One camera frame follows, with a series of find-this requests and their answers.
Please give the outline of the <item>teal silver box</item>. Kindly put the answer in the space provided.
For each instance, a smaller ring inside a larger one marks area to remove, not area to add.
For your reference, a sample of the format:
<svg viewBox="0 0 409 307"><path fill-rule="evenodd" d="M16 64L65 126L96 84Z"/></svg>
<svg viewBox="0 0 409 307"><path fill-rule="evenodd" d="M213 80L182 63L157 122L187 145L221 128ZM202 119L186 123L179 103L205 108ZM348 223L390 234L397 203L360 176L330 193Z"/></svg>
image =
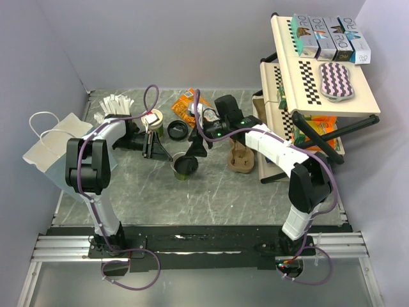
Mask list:
<svg viewBox="0 0 409 307"><path fill-rule="evenodd" d="M319 47L308 16L294 14L291 19L291 30L298 55L301 58L314 58Z"/></svg>

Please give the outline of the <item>orange snack bag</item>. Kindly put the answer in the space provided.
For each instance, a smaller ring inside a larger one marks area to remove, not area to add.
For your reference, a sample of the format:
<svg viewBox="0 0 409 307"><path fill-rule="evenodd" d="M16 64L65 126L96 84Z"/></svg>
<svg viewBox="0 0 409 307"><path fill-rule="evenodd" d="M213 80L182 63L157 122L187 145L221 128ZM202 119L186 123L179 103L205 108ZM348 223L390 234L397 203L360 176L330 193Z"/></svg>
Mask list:
<svg viewBox="0 0 409 307"><path fill-rule="evenodd" d="M196 125L196 119L192 115L194 103L194 93L193 88L189 88L172 106L173 112L178 115L185 123L190 125L192 128ZM204 118L208 122L214 122L219 119L215 109L203 98L199 98L199 104L197 110L200 111L202 108L205 109Z"/></svg>

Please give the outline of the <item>white blue box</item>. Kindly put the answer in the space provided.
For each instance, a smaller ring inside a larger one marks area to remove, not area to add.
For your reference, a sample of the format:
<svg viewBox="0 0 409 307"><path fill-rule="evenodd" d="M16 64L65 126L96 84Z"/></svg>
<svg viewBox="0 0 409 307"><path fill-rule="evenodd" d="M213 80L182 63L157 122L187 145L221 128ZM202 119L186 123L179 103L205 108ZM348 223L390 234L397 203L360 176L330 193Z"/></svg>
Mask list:
<svg viewBox="0 0 409 307"><path fill-rule="evenodd" d="M343 34L347 37L353 48L353 54L351 55L349 62L353 63L354 65L370 64L371 49L355 20L351 17L341 16L338 16L337 19L341 25Z"/></svg>

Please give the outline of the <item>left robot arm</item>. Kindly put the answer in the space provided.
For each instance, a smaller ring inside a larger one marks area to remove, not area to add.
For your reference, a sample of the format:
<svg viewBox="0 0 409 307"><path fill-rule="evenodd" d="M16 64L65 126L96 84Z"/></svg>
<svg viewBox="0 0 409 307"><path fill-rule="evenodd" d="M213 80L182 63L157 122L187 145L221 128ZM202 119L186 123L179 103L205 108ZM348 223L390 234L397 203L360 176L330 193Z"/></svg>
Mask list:
<svg viewBox="0 0 409 307"><path fill-rule="evenodd" d="M128 251L123 226L114 213L108 186L110 149L140 151L145 159L171 162L155 131L140 132L134 117L111 114L96 129L66 144L65 181L84 200L94 222L93 243L110 256Z"/></svg>

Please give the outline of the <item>orange chip bag on shelf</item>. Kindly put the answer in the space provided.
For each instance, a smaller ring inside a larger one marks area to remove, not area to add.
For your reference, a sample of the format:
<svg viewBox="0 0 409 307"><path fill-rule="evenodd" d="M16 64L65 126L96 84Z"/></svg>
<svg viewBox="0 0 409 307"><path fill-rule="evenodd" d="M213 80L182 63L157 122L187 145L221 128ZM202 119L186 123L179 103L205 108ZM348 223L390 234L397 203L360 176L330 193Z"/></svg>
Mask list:
<svg viewBox="0 0 409 307"><path fill-rule="evenodd" d="M307 117L306 122L320 135L328 134L336 130L336 116L310 116ZM340 150L340 145L338 140L331 139L327 143L334 149ZM309 150L320 150L318 146L312 146Z"/></svg>

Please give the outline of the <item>brown snack bag on shelf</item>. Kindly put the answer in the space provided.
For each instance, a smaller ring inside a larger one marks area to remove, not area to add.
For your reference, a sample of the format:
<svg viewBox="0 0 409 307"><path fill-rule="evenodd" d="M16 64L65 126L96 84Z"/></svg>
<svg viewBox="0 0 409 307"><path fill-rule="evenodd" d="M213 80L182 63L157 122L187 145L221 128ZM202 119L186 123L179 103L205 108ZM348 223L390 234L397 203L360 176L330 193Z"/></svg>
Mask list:
<svg viewBox="0 0 409 307"><path fill-rule="evenodd" d="M265 102L263 97L252 97L252 104L256 110L257 118L262 121L263 124L267 125L266 109Z"/></svg>

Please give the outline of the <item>green small box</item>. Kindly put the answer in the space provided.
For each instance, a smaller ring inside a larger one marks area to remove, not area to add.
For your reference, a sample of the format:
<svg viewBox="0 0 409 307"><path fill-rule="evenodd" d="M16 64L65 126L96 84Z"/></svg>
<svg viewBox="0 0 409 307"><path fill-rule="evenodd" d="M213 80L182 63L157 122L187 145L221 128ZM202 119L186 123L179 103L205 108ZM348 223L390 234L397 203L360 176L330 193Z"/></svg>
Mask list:
<svg viewBox="0 0 409 307"><path fill-rule="evenodd" d="M279 109L287 109L287 100L283 86L279 86L277 89L277 101L279 103Z"/></svg>

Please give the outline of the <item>blue white paper bag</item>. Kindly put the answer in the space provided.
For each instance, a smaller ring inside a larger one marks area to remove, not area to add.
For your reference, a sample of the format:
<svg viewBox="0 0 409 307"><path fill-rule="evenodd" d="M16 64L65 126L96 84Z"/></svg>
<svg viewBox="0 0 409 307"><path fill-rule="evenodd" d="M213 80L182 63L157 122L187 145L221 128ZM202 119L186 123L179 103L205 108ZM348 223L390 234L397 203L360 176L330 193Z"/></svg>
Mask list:
<svg viewBox="0 0 409 307"><path fill-rule="evenodd" d="M94 128L70 113L37 136L23 159L77 200L109 206L108 185L114 161L111 146L125 135L125 124L108 118Z"/></svg>

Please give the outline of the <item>green paper coffee cup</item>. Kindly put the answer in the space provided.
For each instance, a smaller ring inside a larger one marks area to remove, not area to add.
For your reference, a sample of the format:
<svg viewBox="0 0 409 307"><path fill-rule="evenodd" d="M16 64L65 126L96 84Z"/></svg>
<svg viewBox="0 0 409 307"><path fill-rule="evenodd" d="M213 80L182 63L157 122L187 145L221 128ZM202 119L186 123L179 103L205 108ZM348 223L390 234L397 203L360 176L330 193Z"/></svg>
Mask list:
<svg viewBox="0 0 409 307"><path fill-rule="evenodd" d="M186 156L184 152L180 152L173 156L171 167L175 178L179 181L185 181L197 171L198 161L195 157Z"/></svg>

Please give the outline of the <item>black silver box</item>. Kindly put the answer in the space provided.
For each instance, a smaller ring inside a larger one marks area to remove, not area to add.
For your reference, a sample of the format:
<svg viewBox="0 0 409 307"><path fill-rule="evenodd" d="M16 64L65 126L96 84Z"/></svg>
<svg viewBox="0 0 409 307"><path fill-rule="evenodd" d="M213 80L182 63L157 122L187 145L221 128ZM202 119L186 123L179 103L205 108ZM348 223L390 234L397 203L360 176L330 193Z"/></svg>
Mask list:
<svg viewBox="0 0 409 307"><path fill-rule="evenodd" d="M354 50L337 17L324 17L323 21L337 49L334 61L349 61Z"/></svg>

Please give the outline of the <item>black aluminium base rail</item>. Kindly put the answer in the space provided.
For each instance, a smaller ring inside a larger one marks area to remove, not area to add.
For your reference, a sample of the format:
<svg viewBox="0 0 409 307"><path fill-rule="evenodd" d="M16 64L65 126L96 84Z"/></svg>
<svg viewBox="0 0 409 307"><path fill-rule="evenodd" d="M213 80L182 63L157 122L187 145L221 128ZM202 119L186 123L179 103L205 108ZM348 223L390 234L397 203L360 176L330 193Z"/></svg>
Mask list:
<svg viewBox="0 0 409 307"><path fill-rule="evenodd" d="M285 238L278 226L126 226L124 251L95 242L90 227L52 227L39 235L32 262L130 264L131 272L167 269L255 267L274 270L278 261L366 258L363 236L348 224L315 226L306 240Z"/></svg>

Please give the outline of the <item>silver blue box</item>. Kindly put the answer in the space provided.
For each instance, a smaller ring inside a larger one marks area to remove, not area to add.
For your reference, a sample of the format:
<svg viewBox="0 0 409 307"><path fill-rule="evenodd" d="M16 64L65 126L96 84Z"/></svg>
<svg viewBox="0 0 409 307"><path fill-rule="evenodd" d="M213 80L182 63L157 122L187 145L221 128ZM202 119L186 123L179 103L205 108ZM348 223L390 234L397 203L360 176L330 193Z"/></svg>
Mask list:
<svg viewBox="0 0 409 307"><path fill-rule="evenodd" d="M315 58L318 61L332 61L336 55L337 49L330 36L322 17L309 16L311 28L318 43L318 51Z"/></svg>

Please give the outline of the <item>black cup lid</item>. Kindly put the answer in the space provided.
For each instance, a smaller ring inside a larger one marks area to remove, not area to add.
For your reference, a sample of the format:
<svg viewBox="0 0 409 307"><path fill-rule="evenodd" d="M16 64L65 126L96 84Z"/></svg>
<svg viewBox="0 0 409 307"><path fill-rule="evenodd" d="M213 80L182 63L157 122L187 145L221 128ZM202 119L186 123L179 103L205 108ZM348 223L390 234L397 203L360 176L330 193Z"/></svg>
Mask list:
<svg viewBox="0 0 409 307"><path fill-rule="evenodd" d="M174 170L182 175L191 175L198 169L198 161L193 156L182 155L174 162Z"/></svg>

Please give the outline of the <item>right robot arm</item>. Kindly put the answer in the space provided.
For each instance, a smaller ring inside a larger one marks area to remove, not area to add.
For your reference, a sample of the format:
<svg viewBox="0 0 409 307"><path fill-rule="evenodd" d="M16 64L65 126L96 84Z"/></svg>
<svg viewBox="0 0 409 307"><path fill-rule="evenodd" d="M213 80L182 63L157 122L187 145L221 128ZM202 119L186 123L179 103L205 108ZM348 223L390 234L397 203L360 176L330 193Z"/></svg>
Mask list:
<svg viewBox="0 0 409 307"><path fill-rule="evenodd" d="M200 103L200 91L195 90L188 114L195 118L189 137L188 156L206 157L216 141L231 138L255 150L278 166L289 178L288 197L290 212L279 239L280 250L295 254L302 245L301 236L309 229L313 219L322 212L321 203L336 191L336 183L321 153L309 153L293 146L272 132L253 115L244 116L232 95L225 95L211 108Z"/></svg>

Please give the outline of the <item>white wrapped straws bundle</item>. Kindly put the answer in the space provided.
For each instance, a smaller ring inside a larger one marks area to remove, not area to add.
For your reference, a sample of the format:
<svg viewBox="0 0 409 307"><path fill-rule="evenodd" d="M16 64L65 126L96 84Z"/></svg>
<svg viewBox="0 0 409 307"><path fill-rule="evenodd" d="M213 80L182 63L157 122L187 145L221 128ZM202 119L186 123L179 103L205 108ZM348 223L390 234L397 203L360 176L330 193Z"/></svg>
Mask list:
<svg viewBox="0 0 409 307"><path fill-rule="evenodd" d="M109 95L99 101L99 106L103 113L97 112L94 114L94 119L98 124L101 124L108 115L125 115L130 116L130 107L134 103L134 99L126 95Z"/></svg>

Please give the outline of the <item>stack of green paper cups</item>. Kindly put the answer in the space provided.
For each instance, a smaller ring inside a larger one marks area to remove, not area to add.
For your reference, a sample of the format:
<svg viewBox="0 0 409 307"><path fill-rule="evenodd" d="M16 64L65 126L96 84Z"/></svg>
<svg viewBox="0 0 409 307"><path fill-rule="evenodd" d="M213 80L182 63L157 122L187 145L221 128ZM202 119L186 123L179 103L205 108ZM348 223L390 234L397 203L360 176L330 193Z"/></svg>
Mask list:
<svg viewBox="0 0 409 307"><path fill-rule="evenodd" d="M164 134L163 128L164 116L158 109L151 110L147 115L141 118L141 122L144 125L145 131L156 132L158 137L162 137Z"/></svg>

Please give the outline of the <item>pink black striped sponge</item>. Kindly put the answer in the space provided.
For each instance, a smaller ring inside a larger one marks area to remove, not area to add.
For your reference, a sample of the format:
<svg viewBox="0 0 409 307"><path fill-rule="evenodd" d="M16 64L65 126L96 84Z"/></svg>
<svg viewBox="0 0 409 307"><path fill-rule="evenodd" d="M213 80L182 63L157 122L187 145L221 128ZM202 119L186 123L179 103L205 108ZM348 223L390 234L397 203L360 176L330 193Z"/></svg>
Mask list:
<svg viewBox="0 0 409 307"><path fill-rule="evenodd" d="M350 81L350 71L340 63L322 63L318 67L320 74L320 93L330 102L343 102L355 96Z"/></svg>

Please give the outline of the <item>brown cardboard cup carrier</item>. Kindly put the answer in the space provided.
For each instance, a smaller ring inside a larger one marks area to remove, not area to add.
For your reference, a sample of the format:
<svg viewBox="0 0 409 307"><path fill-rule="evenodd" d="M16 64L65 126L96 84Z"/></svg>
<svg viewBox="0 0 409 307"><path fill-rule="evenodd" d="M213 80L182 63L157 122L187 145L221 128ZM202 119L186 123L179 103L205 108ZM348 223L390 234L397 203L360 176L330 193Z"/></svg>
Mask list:
<svg viewBox="0 0 409 307"><path fill-rule="evenodd" d="M236 173L250 173L254 168L253 151L239 141L229 139L228 167Z"/></svg>

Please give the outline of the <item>stack of black cup lids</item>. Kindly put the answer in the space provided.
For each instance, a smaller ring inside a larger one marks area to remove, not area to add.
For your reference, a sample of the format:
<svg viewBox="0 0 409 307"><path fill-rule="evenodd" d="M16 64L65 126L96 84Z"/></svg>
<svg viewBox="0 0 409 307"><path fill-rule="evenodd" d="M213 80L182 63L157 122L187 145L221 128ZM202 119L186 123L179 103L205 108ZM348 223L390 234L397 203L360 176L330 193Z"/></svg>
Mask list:
<svg viewBox="0 0 409 307"><path fill-rule="evenodd" d="M182 141L187 137L189 128L184 121L174 120L167 126L167 133L173 141Z"/></svg>

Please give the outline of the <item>beige black shelf rack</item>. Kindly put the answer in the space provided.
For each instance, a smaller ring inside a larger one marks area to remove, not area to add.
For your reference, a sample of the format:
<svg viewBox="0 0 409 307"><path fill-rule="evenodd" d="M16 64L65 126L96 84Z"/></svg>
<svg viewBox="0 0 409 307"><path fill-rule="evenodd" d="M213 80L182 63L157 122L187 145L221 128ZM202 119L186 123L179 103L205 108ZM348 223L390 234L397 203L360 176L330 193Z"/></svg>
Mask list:
<svg viewBox="0 0 409 307"><path fill-rule="evenodd" d="M362 69L352 63L345 63L350 71L355 96L343 102L330 102L319 90L320 62L312 58L300 58L295 50L290 17L273 13L270 18L275 52L260 61L261 91L266 109L268 127L285 138L293 125L304 131L309 141L300 148L318 146L320 151L336 163L344 163L344 150L335 151L327 141L338 139L379 122L380 108L372 94ZM279 109L277 89L284 87L287 109ZM320 136L305 123L305 115L356 117L355 123Z"/></svg>

